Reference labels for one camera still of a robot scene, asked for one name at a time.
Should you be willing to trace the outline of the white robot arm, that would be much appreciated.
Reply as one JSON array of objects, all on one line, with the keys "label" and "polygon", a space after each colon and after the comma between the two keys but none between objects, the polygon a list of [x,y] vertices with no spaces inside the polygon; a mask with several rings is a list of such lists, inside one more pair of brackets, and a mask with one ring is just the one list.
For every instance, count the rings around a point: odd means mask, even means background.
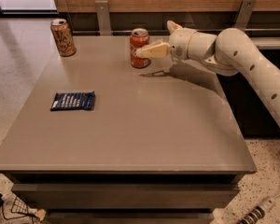
[{"label": "white robot arm", "polygon": [[242,74],[280,128],[280,69],[270,62],[241,30],[228,28],[218,35],[201,33],[168,21],[169,40],[157,40],[135,55],[139,58],[193,60],[208,70],[230,77]]}]

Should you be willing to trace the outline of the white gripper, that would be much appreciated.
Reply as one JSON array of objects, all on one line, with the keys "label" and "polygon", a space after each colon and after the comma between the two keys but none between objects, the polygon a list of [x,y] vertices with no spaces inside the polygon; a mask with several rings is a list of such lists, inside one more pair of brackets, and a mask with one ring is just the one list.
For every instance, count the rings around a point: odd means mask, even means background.
[{"label": "white gripper", "polygon": [[179,60],[188,59],[188,46],[196,30],[182,28],[181,25],[174,21],[167,22],[167,29],[170,33],[169,44],[161,42],[157,45],[146,45],[138,48],[135,55],[139,58],[163,58],[170,54]]}]

